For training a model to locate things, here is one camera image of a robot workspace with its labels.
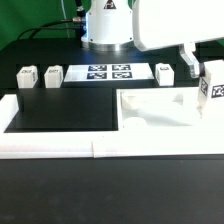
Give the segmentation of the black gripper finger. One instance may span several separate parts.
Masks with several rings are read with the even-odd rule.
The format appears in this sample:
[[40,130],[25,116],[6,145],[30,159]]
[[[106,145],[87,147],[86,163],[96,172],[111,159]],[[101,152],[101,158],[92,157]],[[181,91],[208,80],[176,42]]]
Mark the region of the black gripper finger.
[[199,78],[204,72],[204,65],[195,57],[195,51],[196,45],[194,43],[184,43],[179,46],[180,56],[189,66],[190,76],[192,78]]

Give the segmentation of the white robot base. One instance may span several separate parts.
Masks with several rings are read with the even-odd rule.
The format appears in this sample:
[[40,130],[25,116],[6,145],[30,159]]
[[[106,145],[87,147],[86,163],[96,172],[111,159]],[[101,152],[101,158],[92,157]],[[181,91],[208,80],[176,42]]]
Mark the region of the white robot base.
[[132,48],[132,15],[128,0],[91,0],[82,47],[105,52]]

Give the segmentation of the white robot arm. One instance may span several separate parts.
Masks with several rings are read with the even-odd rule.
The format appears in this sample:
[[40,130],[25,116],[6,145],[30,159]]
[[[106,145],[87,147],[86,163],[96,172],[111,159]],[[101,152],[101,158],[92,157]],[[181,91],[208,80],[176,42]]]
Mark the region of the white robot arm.
[[195,44],[224,38],[224,0],[136,0],[132,24],[140,51],[179,46],[191,77],[198,78]]

